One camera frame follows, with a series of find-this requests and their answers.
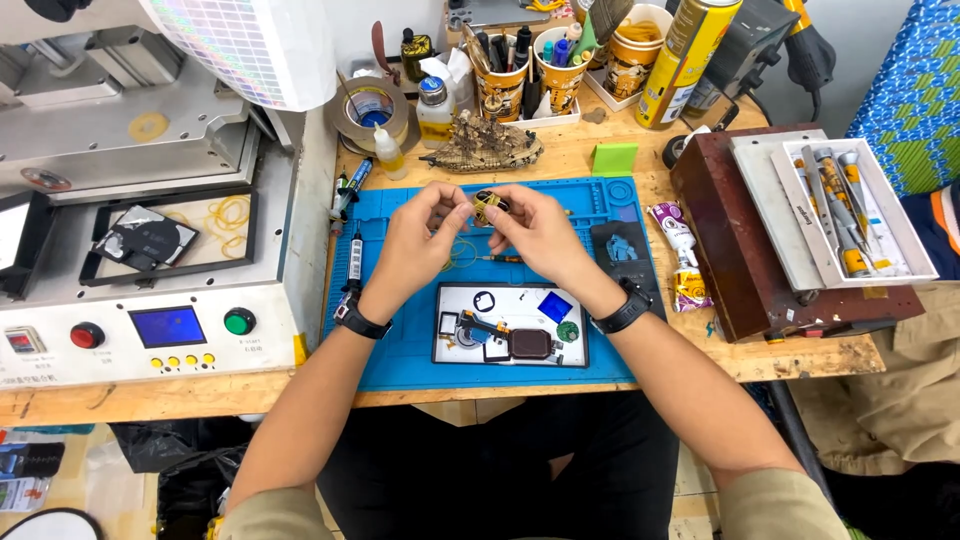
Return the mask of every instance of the blue patterned fabric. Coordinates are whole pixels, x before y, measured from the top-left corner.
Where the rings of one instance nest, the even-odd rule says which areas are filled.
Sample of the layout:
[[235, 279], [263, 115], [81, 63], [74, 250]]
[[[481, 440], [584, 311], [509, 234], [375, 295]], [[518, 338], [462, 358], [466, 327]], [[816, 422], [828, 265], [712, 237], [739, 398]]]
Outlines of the blue patterned fabric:
[[847, 137], [864, 137], [898, 196], [960, 176], [960, 4], [915, 0]]

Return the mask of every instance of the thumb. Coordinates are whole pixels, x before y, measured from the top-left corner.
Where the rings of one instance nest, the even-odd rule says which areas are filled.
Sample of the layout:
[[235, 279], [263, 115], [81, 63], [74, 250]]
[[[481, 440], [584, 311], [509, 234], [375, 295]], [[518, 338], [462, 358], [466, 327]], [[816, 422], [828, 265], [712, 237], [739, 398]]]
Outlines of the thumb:
[[446, 219], [433, 235], [431, 243], [444, 246], [444, 248], [449, 251], [450, 248], [453, 247], [453, 240], [457, 237], [457, 233], [464, 227], [464, 224], [467, 223], [467, 218], [470, 217], [472, 213], [472, 204], [460, 203], [457, 205], [457, 208], [446, 215]]
[[522, 230], [524, 227], [522, 225], [510, 217], [510, 214], [497, 208], [496, 205], [487, 205], [483, 209], [483, 213], [487, 217], [487, 221], [489, 221], [495, 229], [503, 233], [508, 240], [516, 245], [516, 237], [523, 234]]

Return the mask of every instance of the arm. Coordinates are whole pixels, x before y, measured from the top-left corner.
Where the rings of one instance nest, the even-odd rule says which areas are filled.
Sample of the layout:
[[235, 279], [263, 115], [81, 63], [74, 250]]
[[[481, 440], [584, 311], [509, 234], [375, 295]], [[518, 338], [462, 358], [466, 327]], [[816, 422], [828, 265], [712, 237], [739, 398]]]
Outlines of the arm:
[[[534, 271], [572, 294], [595, 318], [623, 306], [627, 293], [590, 258], [556, 200], [519, 185], [493, 191], [512, 203], [513, 215], [487, 206], [487, 218], [496, 227], [492, 253], [516, 246]], [[758, 469], [804, 472], [739, 384], [656, 315], [644, 313], [608, 338], [650, 403], [704, 460], [718, 487]]]
[[[411, 295], [437, 277], [472, 212], [462, 189], [440, 183], [431, 183], [397, 209], [360, 297], [360, 313], [386, 324]], [[338, 327], [297, 371], [253, 436], [230, 490], [227, 513], [269, 489], [301, 487], [313, 493], [313, 483], [347, 422], [373, 343]]]

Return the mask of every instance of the tile floor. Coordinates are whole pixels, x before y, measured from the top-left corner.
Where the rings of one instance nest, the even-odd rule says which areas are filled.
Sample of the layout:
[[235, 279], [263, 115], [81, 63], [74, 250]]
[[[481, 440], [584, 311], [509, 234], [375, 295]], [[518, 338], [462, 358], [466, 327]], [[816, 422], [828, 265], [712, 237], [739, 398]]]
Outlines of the tile floor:
[[[523, 398], [498, 398], [423, 404], [416, 407], [454, 426], [468, 426], [487, 422], [521, 403]], [[716, 491], [707, 467], [681, 444], [677, 483], [674, 486], [673, 518], [670, 521], [671, 539], [712, 540], [713, 531], [720, 528], [720, 503]], [[337, 528], [319, 492], [317, 499], [324, 510], [327, 526], [334, 531], [333, 535], [338, 540], [343, 539], [344, 535]]]

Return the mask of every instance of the dark pants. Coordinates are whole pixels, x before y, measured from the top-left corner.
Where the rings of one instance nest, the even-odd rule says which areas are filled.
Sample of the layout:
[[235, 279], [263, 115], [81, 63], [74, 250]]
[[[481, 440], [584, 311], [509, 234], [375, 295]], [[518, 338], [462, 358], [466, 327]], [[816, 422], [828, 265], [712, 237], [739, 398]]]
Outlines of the dark pants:
[[[678, 447], [638, 391], [531, 398], [463, 428], [360, 408], [317, 485], [347, 540], [666, 539]], [[551, 481], [547, 460], [571, 453]]]

